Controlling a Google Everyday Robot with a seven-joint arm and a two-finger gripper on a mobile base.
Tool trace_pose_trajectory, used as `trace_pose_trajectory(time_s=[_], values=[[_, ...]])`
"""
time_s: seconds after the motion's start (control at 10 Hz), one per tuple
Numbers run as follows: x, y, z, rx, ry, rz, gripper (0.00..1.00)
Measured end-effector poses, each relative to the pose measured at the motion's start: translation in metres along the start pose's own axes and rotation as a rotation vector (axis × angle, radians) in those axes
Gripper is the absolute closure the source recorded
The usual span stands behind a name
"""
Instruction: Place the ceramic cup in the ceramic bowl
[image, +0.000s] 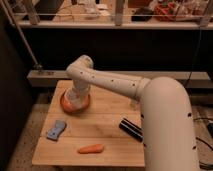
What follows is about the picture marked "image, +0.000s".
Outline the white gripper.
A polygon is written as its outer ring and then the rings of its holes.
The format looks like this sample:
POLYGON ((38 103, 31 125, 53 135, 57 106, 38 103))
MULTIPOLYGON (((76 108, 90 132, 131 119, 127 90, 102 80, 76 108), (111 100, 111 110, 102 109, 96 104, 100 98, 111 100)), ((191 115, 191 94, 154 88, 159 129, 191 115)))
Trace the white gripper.
POLYGON ((74 80, 72 87, 65 91, 64 98, 70 108, 86 108, 90 103, 90 85, 74 80))

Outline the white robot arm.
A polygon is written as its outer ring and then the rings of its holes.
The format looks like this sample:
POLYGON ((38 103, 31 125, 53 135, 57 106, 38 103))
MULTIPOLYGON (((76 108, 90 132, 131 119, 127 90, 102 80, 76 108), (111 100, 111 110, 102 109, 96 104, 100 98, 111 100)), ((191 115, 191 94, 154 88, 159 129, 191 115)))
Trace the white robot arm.
POLYGON ((140 102, 146 171, 200 171, 191 104, 181 83, 98 71, 87 55, 66 73, 79 88, 92 84, 140 102))

